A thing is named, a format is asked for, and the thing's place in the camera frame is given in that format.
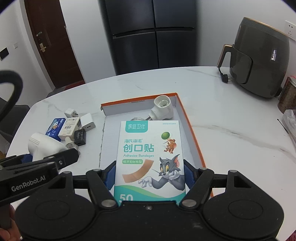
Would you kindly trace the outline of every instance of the chair backrest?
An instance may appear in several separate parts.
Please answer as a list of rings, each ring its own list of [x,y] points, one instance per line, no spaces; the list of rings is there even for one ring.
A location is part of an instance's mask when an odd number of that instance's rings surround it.
[[[5,106],[7,102],[0,98],[0,111]],[[9,142],[12,139],[25,118],[26,114],[30,110],[27,105],[15,105],[6,117],[0,122],[0,134]]]

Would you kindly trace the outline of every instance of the white hair dryer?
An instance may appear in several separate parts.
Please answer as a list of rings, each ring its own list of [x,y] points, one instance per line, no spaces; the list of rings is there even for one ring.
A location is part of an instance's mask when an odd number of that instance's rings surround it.
[[[61,142],[47,135],[36,132],[29,138],[28,150],[33,156],[33,161],[38,161],[42,160],[46,156],[68,150],[68,148]]]

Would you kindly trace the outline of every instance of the refrigerator door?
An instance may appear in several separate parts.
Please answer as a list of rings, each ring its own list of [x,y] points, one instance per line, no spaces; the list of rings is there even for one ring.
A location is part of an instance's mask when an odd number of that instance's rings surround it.
[[[159,68],[196,65],[196,32],[158,31]]]
[[[155,26],[196,27],[196,0],[153,0]]]
[[[151,0],[105,0],[111,33],[154,28]]]
[[[113,39],[119,74],[158,69],[155,32]]]

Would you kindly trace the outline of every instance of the green balloon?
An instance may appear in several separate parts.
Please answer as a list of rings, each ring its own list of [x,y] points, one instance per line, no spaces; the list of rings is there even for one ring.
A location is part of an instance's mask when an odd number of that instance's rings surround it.
[[[161,135],[161,138],[164,139],[164,140],[168,139],[169,137],[170,137],[170,133],[167,132],[167,131],[162,133],[162,135]]]

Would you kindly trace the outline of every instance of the door lock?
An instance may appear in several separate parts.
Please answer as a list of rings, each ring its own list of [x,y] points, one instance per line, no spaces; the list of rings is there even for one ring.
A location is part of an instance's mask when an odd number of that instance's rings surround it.
[[[43,43],[40,43],[39,46],[41,48],[40,50],[44,53],[45,52],[45,49],[46,49],[46,46],[44,47],[43,46]]]

